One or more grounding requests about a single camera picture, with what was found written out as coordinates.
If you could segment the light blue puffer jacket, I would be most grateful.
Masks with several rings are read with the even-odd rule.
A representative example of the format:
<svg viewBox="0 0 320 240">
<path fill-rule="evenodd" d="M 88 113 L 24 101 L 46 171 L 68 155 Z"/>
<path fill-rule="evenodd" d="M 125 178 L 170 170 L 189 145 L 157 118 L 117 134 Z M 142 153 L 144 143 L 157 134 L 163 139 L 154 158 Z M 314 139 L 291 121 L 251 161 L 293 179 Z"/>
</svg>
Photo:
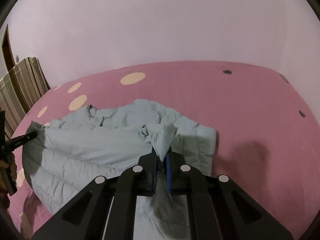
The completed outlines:
<svg viewBox="0 0 320 240">
<path fill-rule="evenodd" d="M 155 152 L 168 150 L 205 175 L 212 171 L 216 130 L 149 100 L 119 108 L 88 105 L 48 126 L 32 122 L 37 137 L 23 146 L 25 178 L 43 205 L 56 214 L 97 176 L 111 179 Z"/>
</svg>

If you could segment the striped headboard cover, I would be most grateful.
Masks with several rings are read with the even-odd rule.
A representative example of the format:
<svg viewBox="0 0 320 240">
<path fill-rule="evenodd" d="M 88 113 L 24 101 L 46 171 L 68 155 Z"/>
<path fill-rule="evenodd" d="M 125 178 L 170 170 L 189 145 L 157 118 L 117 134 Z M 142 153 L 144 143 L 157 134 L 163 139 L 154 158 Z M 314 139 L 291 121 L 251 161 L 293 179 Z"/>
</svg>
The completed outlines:
<svg viewBox="0 0 320 240">
<path fill-rule="evenodd" d="M 1 110 L 5 111 L 4 137 L 10 139 L 30 109 L 50 86 L 39 59 L 27 57 L 1 78 Z"/>
</svg>

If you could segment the pink polka dot bedsheet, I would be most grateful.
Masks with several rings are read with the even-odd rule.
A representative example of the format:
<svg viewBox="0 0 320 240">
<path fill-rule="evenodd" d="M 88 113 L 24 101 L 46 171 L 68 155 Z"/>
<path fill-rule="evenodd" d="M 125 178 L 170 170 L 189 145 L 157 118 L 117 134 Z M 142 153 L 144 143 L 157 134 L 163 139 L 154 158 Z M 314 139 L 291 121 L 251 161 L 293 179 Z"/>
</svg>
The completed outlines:
<svg viewBox="0 0 320 240">
<path fill-rule="evenodd" d="M 59 82 L 16 128 L 97 109 L 159 102 L 217 130 L 212 175 L 226 174 L 299 239 L 319 212 L 319 124 L 278 72 L 230 62 L 141 64 Z"/>
</svg>

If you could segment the brown wooden door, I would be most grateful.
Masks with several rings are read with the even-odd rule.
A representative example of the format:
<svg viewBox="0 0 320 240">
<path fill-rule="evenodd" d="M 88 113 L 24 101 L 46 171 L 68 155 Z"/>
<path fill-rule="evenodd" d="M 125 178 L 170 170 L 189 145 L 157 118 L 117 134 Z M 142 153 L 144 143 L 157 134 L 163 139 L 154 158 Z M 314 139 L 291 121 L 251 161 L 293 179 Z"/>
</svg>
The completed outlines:
<svg viewBox="0 0 320 240">
<path fill-rule="evenodd" d="M 16 65 L 11 45 L 10 45 L 10 38 L 9 38 L 9 27 L 8 25 L 5 28 L 3 41 L 2 41 L 2 53 L 4 57 L 5 66 L 7 68 L 7 71 L 11 71 L 12 68 Z"/>
</svg>

